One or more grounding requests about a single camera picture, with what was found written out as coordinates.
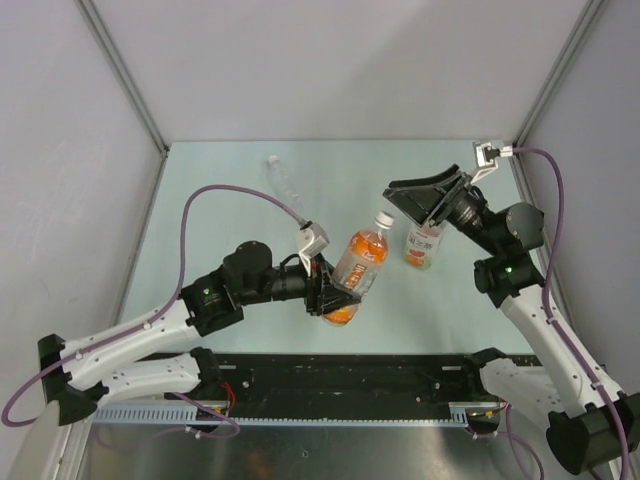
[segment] table surface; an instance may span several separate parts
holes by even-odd
[[[184,203],[199,187],[235,184],[274,194],[267,158],[278,155],[300,192],[302,214],[320,223],[337,262],[350,237],[384,209],[396,215],[391,251],[358,314],[346,327],[305,312],[302,300],[245,307],[245,320],[197,342],[235,353],[470,353],[497,347],[531,353],[520,332],[477,292],[473,262],[487,254],[451,229],[427,271],[403,259],[409,220],[382,198],[392,180],[427,177],[457,163],[475,167],[470,141],[298,141],[174,143],[167,159],[121,321],[163,304],[176,286]],[[520,200],[510,165],[478,185],[491,208]],[[192,205],[186,285],[218,268],[248,240],[266,243],[274,262],[295,251],[296,223],[261,199],[214,191]],[[175,345],[184,350],[192,345]]]

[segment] plastic bottle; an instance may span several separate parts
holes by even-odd
[[[267,163],[267,176],[276,197],[287,206],[293,208],[296,213],[302,214],[300,195],[280,157],[271,155]]]
[[[404,258],[407,262],[423,270],[429,268],[438,253],[446,225],[446,222],[437,227],[412,225],[404,247]]]
[[[387,258],[389,243],[387,232],[393,225],[393,216],[378,212],[374,225],[357,232],[349,242],[333,272],[333,281],[364,296],[380,267]],[[332,325],[344,326],[351,321],[359,305],[350,305],[331,312],[324,319]]]

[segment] gray wall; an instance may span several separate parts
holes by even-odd
[[[0,2],[0,404],[108,325],[160,164],[71,1]],[[33,388],[13,413],[37,415]],[[0,478],[25,429],[0,426]]]
[[[605,10],[528,142],[556,156],[566,185],[559,269],[576,330],[629,392],[640,390],[640,2]],[[526,171],[550,228],[544,159]]]

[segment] orange bottle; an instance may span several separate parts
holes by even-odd
[[[387,233],[393,225],[393,216],[378,212],[374,225],[357,232],[342,254],[333,271],[333,281],[364,296],[371,288],[380,267],[387,258]],[[351,321],[359,305],[350,305],[331,312],[324,319],[332,325],[344,326]]]

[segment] gray floor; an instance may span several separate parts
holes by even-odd
[[[122,445],[161,428],[103,427],[101,438]],[[543,457],[547,479],[577,478],[548,457],[540,444],[542,437],[533,437],[529,440]],[[473,441],[460,429],[398,427],[245,427],[231,440],[195,440],[176,433],[127,454],[91,442],[79,476],[82,480],[377,478],[506,480],[524,476],[505,439]]]

